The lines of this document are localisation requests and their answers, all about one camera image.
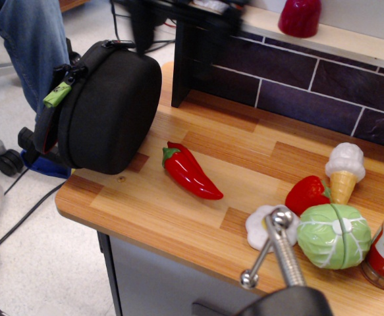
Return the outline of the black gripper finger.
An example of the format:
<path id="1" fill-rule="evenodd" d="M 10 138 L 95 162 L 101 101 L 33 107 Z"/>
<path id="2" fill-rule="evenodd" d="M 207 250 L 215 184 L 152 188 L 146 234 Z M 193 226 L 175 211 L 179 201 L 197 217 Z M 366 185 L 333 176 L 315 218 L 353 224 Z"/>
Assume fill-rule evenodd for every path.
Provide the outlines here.
<path id="1" fill-rule="evenodd" d="M 131 8 L 130 18 L 136 51 L 144 55 L 153 43 L 154 15 L 146 8 Z"/>

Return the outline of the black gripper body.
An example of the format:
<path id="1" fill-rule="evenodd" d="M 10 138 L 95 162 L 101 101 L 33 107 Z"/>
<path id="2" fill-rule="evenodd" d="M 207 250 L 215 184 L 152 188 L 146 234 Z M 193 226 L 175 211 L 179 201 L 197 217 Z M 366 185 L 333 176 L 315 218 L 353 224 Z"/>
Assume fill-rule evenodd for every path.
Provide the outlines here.
<path id="1" fill-rule="evenodd" d="M 146 8 L 154 15 L 154 28 L 167 19 L 177 20 L 199 28 L 231 33 L 240 28 L 242 14 L 247 1 L 223 1 L 229 5 L 224 13 L 214 13 L 201 9 L 192 1 L 125 1 L 130 13 L 131 8 Z"/>

